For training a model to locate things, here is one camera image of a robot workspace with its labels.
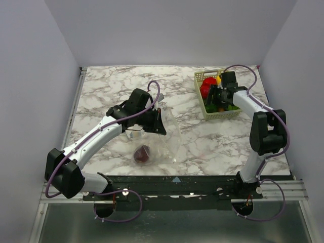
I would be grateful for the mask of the green bell pepper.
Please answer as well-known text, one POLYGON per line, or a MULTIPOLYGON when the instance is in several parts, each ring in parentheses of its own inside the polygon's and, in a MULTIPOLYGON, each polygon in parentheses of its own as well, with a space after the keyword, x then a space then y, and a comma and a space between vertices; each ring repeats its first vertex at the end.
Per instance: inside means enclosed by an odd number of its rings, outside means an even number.
POLYGON ((205 106, 206 113, 215 113, 218 111, 218 108, 214 104, 206 105, 205 106))

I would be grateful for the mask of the clear zip top bag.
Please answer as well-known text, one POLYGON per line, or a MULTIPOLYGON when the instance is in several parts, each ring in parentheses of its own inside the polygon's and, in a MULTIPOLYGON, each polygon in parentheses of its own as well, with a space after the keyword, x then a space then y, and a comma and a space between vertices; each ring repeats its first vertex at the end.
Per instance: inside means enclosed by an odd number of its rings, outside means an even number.
POLYGON ((139 125, 126 130, 126 136, 129 141, 127 149, 132 153, 132 161, 135 164, 144 166, 149 164, 168 164, 176 161, 176 154, 182 144, 178 123, 170 108, 164 108, 161 117, 167 132, 166 135, 147 133, 139 125), (150 157, 148 162, 138 164, 133 160, 133 153, 141 145, 150 147, 150 157))

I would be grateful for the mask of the dark maroon fruit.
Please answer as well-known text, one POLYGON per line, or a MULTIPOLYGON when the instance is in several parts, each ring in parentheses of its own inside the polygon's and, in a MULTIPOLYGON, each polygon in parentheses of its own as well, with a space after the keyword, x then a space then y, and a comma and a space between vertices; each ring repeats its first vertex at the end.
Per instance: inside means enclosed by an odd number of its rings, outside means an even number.
POLYGON ((139 146, 133 153, 133 160, 136 163, 146 163, 149 161, 150 147, 147 145, 139 146))

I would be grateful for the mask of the small green watermelon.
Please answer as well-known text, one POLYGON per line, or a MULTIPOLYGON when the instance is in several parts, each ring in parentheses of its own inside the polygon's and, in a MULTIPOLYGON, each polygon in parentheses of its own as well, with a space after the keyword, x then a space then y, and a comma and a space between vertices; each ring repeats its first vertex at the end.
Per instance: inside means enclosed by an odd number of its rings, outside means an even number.
POLYGON ((225 110, 226 111, 233 111, 233 110, 239 110, 239 108, 237 106, 228 105, 225 110))

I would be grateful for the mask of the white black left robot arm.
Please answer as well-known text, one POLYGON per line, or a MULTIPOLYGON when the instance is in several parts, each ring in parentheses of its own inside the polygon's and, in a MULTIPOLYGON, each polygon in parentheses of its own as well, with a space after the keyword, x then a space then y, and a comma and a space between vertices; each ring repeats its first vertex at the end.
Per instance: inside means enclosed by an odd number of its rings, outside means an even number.
POLYGON ((147 133, 166 135, 161 109, 155 106, 157 101, 158 98, 152 98, 147 91, 134 89, 128 100, 109 108, 101 121, 81 139, 63 150, 53 148, 46 162, 46 197, 61 194, 72 198, 80 192, 91 192, 101 200, 109 199, 111 181, 101 173, 82 170, 104 145, 134 125, 147 133))

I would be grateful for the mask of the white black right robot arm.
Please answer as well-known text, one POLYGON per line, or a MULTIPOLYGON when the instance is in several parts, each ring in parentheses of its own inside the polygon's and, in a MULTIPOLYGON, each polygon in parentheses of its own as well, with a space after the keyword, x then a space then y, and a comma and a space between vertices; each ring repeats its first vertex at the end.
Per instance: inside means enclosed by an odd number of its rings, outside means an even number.
POLYGON ((243 169, 238 173, 240 181, 233 185, 233 193, 245 198, 251 193, 250 183, 256 183, 266 161, 284 152, 289 144, 286 113, 273 109, 252 95, 251 88, 239 86, 234 71, 223 72, 217 77, 207 77, 201 86, 206 94, 206 105, 219 111, 243 111, 251 120, 249 142, 251 153, 243 169))

